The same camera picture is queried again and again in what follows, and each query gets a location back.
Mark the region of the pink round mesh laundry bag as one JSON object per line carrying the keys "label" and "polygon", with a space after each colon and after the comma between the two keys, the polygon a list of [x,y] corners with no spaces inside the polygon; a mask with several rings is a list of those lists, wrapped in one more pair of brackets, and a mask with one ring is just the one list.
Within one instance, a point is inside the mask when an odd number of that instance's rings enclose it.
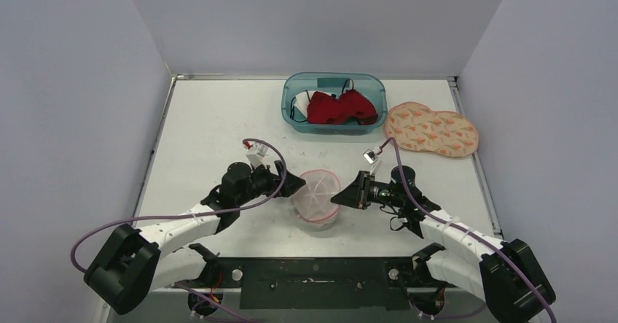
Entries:
{"label": "pink round mesh laundry bag", "polygon": [[341,191],[337,175],[326,169],[309,170],[300,175],[305,185],[292,196],[293,212],[306,228],[324,230],[331,227],[341,206],[331,198]]}

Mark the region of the red bra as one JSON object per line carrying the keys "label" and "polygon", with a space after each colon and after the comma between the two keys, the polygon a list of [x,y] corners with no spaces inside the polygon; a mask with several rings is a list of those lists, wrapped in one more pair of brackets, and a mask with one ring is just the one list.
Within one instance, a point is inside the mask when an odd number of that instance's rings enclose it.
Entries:
{"label": "red bra", "polygon": [[307,107],[307,122],[317,125],[343,125],[354,119],[359,125],[377,122],[378,113],[372,102],[357,90],[347,90],[339,97],[315,92]]}

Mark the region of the floral mesh laundry bag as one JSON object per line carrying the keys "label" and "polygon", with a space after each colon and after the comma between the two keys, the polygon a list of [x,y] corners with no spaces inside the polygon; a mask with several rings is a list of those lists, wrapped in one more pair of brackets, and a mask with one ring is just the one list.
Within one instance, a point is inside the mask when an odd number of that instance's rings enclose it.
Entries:
{"label": "floral mesh laundry bag", "polygon": [[434,111],[412,101],[390,109],[384,132],[388,138],[395,138],[400,149],[455,159],[473,155],[480,142],[477,129],[467,117],[452,111]]}

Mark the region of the teal plastic bin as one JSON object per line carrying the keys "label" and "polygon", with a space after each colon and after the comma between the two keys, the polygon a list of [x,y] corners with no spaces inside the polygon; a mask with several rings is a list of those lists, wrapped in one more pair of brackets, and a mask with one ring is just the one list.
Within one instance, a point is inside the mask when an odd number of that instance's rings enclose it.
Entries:
{"label": "teal plastic bin", "polygon": [[385,86],[370,74],[301,72],[283,85],[282,118],[300,133],[364,135],[387,113]]}

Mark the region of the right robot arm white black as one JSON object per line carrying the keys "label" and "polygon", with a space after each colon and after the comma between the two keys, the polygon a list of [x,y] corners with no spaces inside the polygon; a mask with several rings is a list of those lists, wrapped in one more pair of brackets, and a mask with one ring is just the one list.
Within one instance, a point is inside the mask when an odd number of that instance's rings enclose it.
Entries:
{"label": "right robot arm white black", "polygon": [[556,301],[526,242],[507,242],[459,222],[416,187],[409,166],[394,168],[388,183],[360,171],[331,201],[352,209],[374,203],[392,209],[405,228],[430,243],[412,256],[414,280],[463,289],[482,300],[499,322],[527,322]]}

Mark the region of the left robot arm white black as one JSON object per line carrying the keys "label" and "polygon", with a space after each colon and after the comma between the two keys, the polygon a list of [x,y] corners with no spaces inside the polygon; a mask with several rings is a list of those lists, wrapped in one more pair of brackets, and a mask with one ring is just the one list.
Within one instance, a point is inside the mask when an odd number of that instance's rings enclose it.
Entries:
{"label": "left robot arm white black", "polygon": [[195,206],[167,222],[116,227],[85,270],[84,282],[112,309],[127,314],[153,290],[177,281],[208,287],[216,281],[216,255],[197,240],[222,232],[240,216],[240,207],[259,196],[289,198],[306,181],[275,162],[229,165],[219,185]]}

